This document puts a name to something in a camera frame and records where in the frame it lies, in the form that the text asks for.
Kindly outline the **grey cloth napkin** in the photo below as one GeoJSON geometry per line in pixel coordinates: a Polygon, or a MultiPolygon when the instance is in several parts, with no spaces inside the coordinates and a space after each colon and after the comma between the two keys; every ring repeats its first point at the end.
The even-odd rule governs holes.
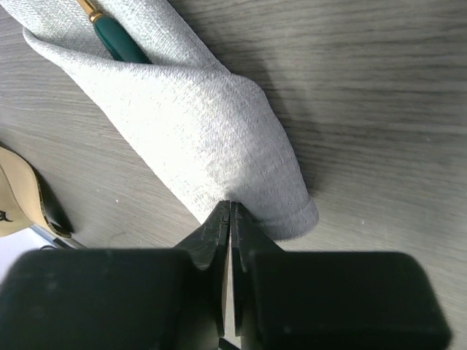
{"type": "Polygon", "coordinates": [[[263,90],[231,73],[167,1],[98,1],[150,59],[112,59],[75,1],[3,1],[28,45],[66,72],[203,222],[242,203],[274,240],[318,222],[289,138],[263,90]]]}

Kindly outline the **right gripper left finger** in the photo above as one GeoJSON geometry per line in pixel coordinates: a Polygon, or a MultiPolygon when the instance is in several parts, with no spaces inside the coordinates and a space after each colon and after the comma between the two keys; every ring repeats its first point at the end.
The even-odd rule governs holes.
{"type": "Polygon", "coordinates": [[[216,349],[231,205],[168,249],[21,255],[1,285],[3,349],[216,349]]]}

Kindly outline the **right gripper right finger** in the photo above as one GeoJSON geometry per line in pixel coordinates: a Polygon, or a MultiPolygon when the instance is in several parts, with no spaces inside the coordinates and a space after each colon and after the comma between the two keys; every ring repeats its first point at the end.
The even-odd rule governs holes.
{"type": "Polygon", "coordinates": [[[235,332],[244,349],[447,349],[421,264],[402,252],[287,252],[231,204],[235,332]]]}

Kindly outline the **green handled gold utensil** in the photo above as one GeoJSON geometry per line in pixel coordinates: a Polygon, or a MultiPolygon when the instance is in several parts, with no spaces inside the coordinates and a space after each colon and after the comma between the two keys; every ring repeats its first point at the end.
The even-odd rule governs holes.
{"type": "Polygon", "coordinates": [[[101,43],[116,61],[151,64],[139,45],[115,19],[104,14],[91,1],[77,3],[88,16],[101,43]]]}

